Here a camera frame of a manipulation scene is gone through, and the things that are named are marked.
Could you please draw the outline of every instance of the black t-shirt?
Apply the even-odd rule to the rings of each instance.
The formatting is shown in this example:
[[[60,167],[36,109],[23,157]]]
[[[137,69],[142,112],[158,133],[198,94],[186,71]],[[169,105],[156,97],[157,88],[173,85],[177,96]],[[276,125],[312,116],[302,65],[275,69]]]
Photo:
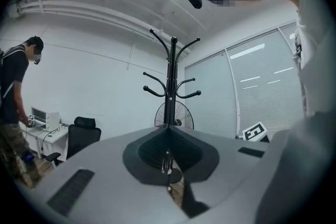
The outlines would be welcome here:
[[[29,62],[23,51],[9,55],[3,60],[1,69],[1,96],[4,95],[8,87],[14,81],[23,81],[28,65]],[[19,122],[19,115],[14,102],[14,87],[12,87],[6,97],[2,99],[0,119],[2,122],[10,124],[17,124]]]

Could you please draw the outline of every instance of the white wall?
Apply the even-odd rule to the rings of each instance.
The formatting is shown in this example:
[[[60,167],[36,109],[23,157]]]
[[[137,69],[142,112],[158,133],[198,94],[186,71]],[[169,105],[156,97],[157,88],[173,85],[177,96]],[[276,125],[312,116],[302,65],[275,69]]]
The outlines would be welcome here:
[[[69,124],[77,116],[95,118],[101,139],[154,125],[164,98],[142,88],[163,89],[142,73],[166,81],[165,50],[158,43],[99,22],[33,14],[5,24],[0,47],[19,45],[34,35],[42,38],[45,49],[40,64],[30,63],[24,78],[26,113],[33,105],[59,111]]]
[[[274,3],[275,5],[271,8],[264,9],[262,12],[225,28],[221,27],[219,21],[215,31],[208,31],[206,35],[200,37],[201,41],[192,48],[192,53],[181,61],[180,66],[186,67],[242,39],[296,19],[297,13],[294,4],[288,1],[280,1],[279,4],[279,0],[274,0]]]

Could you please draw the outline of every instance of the backpack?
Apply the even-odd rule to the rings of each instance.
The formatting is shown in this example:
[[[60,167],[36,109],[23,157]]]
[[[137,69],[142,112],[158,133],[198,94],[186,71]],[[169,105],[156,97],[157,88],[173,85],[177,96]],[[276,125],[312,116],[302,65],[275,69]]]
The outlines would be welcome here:
[[[9,93],[9,91],[11,90],[11,88],[13,87],[14,85],[14,82],[12,82],[8,89],[6,89],[6,91],[4,92],[4,94],[2,95],[1,94],[1,76],[2,76],[2,67],[3,67],[3,61],[6,57],[16,53],[16,52],[19,52],[19,51],[22,51],[24,53],[26,53],[25,49],[22,48],[22,47],[13,47],[13,48],[10,48],[8,49],[6,52],[4,52],[3,50],[0,49],[0,108],[1,108],[1,105],[2,105],[2,99],[6,97],[6,95]]]

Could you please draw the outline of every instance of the microwave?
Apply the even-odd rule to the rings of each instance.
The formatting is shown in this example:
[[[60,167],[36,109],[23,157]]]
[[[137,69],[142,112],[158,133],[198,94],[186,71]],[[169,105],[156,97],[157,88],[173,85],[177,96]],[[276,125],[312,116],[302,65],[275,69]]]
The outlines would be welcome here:
[[[32,107],[34,124],[45,131],[52,132],[59,127],[59,112],[47,112]]]

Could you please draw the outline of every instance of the black cap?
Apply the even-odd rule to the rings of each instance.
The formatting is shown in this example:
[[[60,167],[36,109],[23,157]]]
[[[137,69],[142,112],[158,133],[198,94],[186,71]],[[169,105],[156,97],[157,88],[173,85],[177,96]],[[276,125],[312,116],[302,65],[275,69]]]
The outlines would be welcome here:
[[[42,41],[42,39],[40,37],[35,36],[34,37],[34,44],[36,45],[36,48],[42,52],[43,48],[44,48],[44,43]]]

